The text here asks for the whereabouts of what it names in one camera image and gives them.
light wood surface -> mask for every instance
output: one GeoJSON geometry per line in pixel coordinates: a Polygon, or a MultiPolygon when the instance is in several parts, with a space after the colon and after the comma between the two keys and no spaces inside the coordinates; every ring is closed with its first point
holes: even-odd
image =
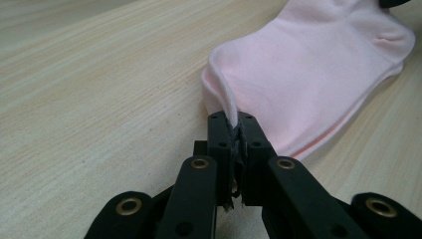
{"type": "MultiPolygon", "coordinates": [[[[206,139],[210,51],[286,3],[82,2],[0,3],[0,238],[83,238],[115,195],[174,183],[206,139]]],[[[304,164],[339,199],[373,191],[422,217],[422,2],[392,12],[417,35],[402,74],[304,164]]],[[[219,210],[217,238],[267,238],[260,213],[219,210]]]]}

pink fabric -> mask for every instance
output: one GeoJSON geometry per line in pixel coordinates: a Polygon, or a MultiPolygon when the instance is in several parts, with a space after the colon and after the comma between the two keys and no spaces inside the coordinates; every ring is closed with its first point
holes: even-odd
{"type": "Polygon", "coordinates": [[[212,51],[204,103],[232,125],[237,111],[255,116],[278,155],[302,159],[401,72],[413,45],[375,0],[291,0],[263,29],[212,51]]]}

metal ring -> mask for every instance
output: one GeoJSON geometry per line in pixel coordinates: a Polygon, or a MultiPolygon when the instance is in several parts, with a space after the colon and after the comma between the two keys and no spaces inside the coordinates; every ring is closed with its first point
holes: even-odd
{"type": "Polygon", "coordinates": [[[277,160],[277,165],[283,169],[293,169],[296,167],[295,163],[288,159],[279,159],[277,160]]]}
{"type": "Polygon", "coordinates": [[[139,209],[140,209],[141,206],[142,206],[142,202],[140,201],[139,198],[137,198],[137,197],[129,197],[129,198],[123,199],[115,207],[115,212],[117,212],[117,214],[122,215],[122,216],[128,216],[128,215],[134,214],[137,211],[139,211],[139,209]],[[129,208],[129,209],[124,209],[123,208],[123,205],[125,203],[128,203],[128,202],[134,202],[134,207],[133,208],[129,208]]]}
{"type": "Polygon", "coordinates": [[[192,160],[190,165],[195,169],[202,169],[202,168],[207,167],[209,165],[209,162],[206,159],[197,158],[197,159],[192,160]]]}
{"type": "Polygon", "coordinates": [[[396,217],[397,210],[392,207],[387,202],[376,199],[373,197],[369,197],[365,201],[366,207],[369,208],[371,211],[375,212],[376,214],[384,217],[396,217]]]}

wooden table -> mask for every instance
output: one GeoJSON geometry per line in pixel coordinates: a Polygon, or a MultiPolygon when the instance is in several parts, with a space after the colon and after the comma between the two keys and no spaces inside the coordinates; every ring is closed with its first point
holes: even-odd
{"type": "MultiPolygon", "coordinates": [[[[115,195],[171,185],[206,138],[210,51],[286,0],[115,2],[0,3],[0,238],[82,238],[115,195]]],[[[422,217],[422,2],[392,12],[417,35],[402,74],[304,164],[335,197],[422,217]]],[[[266,238],[260,213],[219,210],[217,238],[266,238]]]]}

sock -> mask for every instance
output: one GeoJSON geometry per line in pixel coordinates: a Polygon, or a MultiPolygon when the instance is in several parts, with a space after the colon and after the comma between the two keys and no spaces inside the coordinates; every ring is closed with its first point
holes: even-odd
{"type": "Polygon", "coordinates": [[[203,100],[232,126],[237,111],[251,114],[278,155],[302,159],[401,72],[414,41],[375,0],[291,0],[258,32],[212,51],[203,100]]]}

